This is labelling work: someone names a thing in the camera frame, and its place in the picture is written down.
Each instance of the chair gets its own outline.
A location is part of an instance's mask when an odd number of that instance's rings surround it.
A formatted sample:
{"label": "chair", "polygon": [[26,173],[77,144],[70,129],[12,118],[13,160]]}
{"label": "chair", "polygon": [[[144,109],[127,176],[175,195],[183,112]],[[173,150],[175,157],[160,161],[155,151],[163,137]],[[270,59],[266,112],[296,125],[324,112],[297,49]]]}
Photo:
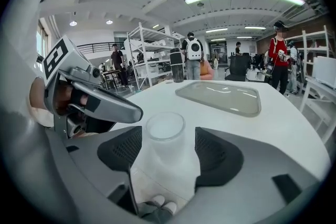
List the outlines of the chair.
{"label": "chair", "polygon": [[214,78],[215,71],[211,68],[207,60],[204,60],[203,64],[201,63],[200,72],[201,80],[212,80]]}
{"label": "chair", "polygon": [[249,57],[241,55],[231,56],[230,66],[225,69],[225,74],[228,69],[230,74],[225,77],[225,80],[245,81],[249,61]]}

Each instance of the round white table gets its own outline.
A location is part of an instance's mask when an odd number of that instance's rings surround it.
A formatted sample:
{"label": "round white table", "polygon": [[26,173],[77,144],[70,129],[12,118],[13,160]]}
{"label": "round white table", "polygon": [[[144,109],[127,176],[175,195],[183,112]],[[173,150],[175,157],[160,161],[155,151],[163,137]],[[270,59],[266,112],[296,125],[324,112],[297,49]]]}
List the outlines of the round white table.
{"label": "round white table", "polygon": [[327,150],[314,128],[288,99],[266,83],[212,81],[258,91],[261,112],[245,117],[181,98],[175,90],[192,83],[164,81],[128,98],[143,109],[143,118],[134,124],[117,123],[112,130],[131,125],[145,126],[159,113],[173,111],[185,119],[185,150],[175,166],[167,167],[153,158],[150,139],[143,132],[142,148],[134,164],[148,177],[179,197],[190,200],[200,163],[195,153],[195,128],[204,127],[271,144],[291,157],[317,179],[323,180],[331,164]]}

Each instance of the black pants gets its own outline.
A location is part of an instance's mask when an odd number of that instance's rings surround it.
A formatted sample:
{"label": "black pants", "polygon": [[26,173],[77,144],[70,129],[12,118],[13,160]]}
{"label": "black pants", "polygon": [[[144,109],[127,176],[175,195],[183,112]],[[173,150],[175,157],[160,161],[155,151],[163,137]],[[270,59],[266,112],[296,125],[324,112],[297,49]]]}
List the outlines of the black pants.
{"label": "black pants", "polygon": [[280,81],[280,93],[284,94],[287,87],[288,80],[288,67],[287,66],[274,66],[272,72],[272,87],[274,89],[278,88]]}
{"label": "black pants", "polygon": [[124,71],[124,69],[121,67],[121,65],[114,65],[114,67],[116,70],[120,70],[120,73],[118,74],[118,76],[121,80],[121,83],[124,86],[127,86],[128,82],[127,82],[126,72]]}

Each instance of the black office chair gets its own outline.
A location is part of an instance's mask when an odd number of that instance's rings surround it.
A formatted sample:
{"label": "black office chair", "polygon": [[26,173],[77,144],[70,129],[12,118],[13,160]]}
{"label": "black office chair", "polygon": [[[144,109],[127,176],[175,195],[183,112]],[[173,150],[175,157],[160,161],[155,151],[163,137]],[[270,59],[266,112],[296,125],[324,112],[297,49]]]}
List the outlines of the black office chair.
{"label": "black office chair", "polygon": [[227,70],[230,74],[225,77],[225,80],[233,81],[245,81],[246,70],[248,69],[249,58],[242,55],[234,55],[230,58],[230,66],[225,69],[225,75]]}

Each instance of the man in red shirt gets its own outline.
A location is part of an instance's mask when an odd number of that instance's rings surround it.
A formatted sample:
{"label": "man in red shirt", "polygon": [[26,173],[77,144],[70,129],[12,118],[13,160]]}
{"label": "man in red shirt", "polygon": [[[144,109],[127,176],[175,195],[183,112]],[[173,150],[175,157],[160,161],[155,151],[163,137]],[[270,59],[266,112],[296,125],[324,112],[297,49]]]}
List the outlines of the man in red shirt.
{"label": "man in red shirt", "polygon": [[274,24],[274,30],[277,33],[275,38],[271,39],[268,50],[270,60],[274,63],[272,72],[272,87],[277,89],[280,82],[280,93],[284,94],[288,80],[288,57],[287,43],[284,40],[287,35],[288,27],[282,21],[277,21]]}

